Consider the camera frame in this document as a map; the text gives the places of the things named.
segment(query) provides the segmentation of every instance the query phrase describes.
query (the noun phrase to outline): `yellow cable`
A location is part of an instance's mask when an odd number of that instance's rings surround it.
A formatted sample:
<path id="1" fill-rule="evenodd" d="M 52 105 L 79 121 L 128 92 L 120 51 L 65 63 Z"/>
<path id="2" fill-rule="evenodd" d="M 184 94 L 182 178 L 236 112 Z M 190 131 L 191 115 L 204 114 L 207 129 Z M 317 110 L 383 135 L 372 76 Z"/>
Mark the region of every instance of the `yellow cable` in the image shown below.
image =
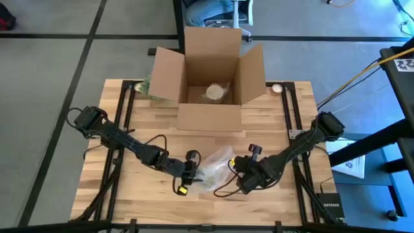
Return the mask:
<path id="1" fill-rule="evenodd" d="M 343 88 L 347 87 L 351 82 L 355 81 L 359 76 L 363 75 L 365 72 L 371 70 L 372 68 L 377 67 L 377 66 L 379 66 L 381 64 L 384 64 L 387 61 L 394 60 L 395 58 L 399 58 L 399 57 L 401 57 L 403 55 L 406 55 L 407 53 L 410 53 L 410 52 L 414 52 L 414 48 L 405 50 L 404 52 L 400 52 L 399 54 L 396 54 L 396 55 L 394 55 L 392 57 L 389 57 L 389 58 L 384 59 L 384 60 L 382 60 L 380 62 L 377 62 L 377 63 L 374 63 L 374 64 L 370 65 L 369 67 L 365 68 L 361 73 L 357 74 L 354 78 L 351 78 L 348 82 L 346 82 L 345 84 L 343 84 L 340 88 L 338 88 L 335 92 L 333 92 L 333 94 L 331 94 L 330 96 L 328 96 L 326 99 L 324 99 L 322 102 L 320 102 L 317 105 L 323 104 L 325 101 L 329 100 L 331 97 L 333 97 L 336 94 L 338 94 Z"/>
<path id="2" fill-rule="evenodd" d="M 329 4 L 330 4 L 330 5 L 332 5 L 332 6 L 335 6 L 335 7 L 341 8 L 341 7 L 347 6 L 347 5 L 349 5 L 349 4 L 351 4 L 351 3 L 355 2 L 355 1 L 356 1 L 356 0 L 352 0 L 352 1 L 350 1 L 349 3 L 346 3 L 346 4 L 344 4 L 344 5 L 335 5 L 335 4 L 333 4 L 333 3 L 329 3 Z"/>

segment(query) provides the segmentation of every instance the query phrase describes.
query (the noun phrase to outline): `green object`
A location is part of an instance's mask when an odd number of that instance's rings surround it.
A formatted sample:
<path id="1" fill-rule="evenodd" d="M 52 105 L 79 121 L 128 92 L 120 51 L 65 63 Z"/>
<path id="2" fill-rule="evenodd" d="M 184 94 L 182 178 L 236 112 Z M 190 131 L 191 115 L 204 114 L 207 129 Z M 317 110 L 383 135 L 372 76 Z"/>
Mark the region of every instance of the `green object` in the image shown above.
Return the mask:
<path id="1" fill-rule="evenodd" d="M 144 78 L 144 81 L 140 82 L 139 91 L 140 91 L 140 93 L 142 93 L 143 95 L 145 95 L 146 97 L 148 97 L 150 100 L 156 100 L 157 97 L 151 96 L 148 93 L 149 92 L 149 85 L 150 84 L 151 84 L 151 78 L 150 77 Z"/>

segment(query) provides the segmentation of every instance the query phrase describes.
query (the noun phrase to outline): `white paper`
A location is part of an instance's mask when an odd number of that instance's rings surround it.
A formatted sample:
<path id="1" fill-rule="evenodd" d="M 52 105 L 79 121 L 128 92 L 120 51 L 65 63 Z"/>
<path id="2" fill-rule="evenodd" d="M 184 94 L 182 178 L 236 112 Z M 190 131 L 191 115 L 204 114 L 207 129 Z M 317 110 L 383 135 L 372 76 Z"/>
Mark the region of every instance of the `white paper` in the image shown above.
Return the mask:
<path id="1" fill-rule="evenodd" d="M 334 142 L 326 142 L 326 148 L 328 153 L 331 154 L 354 142 L 353 140 L 339 138 Z M 363 179 L 365 175 L 365 155 L 332 167 L 332 170 Z"/>

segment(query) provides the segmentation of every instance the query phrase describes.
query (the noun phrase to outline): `wooden tabletop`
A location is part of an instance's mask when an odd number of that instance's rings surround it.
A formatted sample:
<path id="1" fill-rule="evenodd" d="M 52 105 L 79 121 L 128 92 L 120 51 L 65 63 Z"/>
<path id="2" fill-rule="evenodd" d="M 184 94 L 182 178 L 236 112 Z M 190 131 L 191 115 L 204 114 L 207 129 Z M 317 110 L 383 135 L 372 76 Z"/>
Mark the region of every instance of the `wooden tabletop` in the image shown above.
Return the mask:
<path id="1" fill-rule="evenodd" d="M 116 113 L 121 84 L 122 80 L 106 80 L 102 92 L 99 107 L 108 112 L 111 120 Z M 310 82 L 295 82 L 295 85 L 303 128 L 309 129 L 317 114 L 312 86 Z M 205 159 L 226 145 L 232 146 L 236 155 L 251 155 L 248 151 L 251 143 L 263 147 L 260 159 L 278 154 L 289 145 L 281 95 L 270 94 L 270 89 L 268 94 L 242 107 L 242 132 L 177 130 L 177 111 L 177 104 L 169 100 L 148 100 L 136 95 L 129 127 L 136 131 L 131 135 L 144 142 L 164 134 L 168 138 L 170 157 L 181 160 L 189 150 L 198 150 Z M 294 121 L 291 105 L 290 114 Z M 89 147 L 99 143 L 97 139 L 91 140 Z M 157 139 L 153 143 L 163 147 L 164 141 Z M 103 146 L 86 155 L 71 219 L 79 216 L 98 193 L 106 155 L 107 149 Z M 309 160 L 314 186 L 319 192 L 320 183 L 332 177 L 331 166 L 327 155 L 318 148 L 312 151 Z M 224 189 L 233 190 L 236 190 L 235 183 Z M 336 192 L 332 179 L 324 182 L 323 190 Z M 309 198 L 306 193 L 304 196 L 311 221 Z M 109 195 L 104 201 L 102 216 L 106 216 L 108 199 Z M 274 225 L 275 221 L 281 221 L 283 225 L 301 225 L 291 163 L 287 164 L 280 182 L 268 190 L 222 199 L 212 193 L 200 194 L 190 186 L 189 194 L 183 197 L 173 193 L 172 176 L 143 166 L 135 154 L 126 150 L 113 223 L 129 223 L 132 218 L 141 224 Z"/>

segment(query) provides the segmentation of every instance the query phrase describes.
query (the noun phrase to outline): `jeans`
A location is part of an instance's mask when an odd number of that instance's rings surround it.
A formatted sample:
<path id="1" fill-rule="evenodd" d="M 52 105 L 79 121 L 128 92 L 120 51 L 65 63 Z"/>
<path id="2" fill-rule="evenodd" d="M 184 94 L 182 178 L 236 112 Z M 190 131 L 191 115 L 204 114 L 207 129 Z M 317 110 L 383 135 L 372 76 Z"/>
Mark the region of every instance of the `jeans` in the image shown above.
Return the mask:
<path id="1" fill-rule="evenodd" d="M 189 6 L 185 15 L 186 24 L 192 27 L 205 27 L 205 19 L 234 10 L 231 1 L 184 0 L 184 3 Z"/>

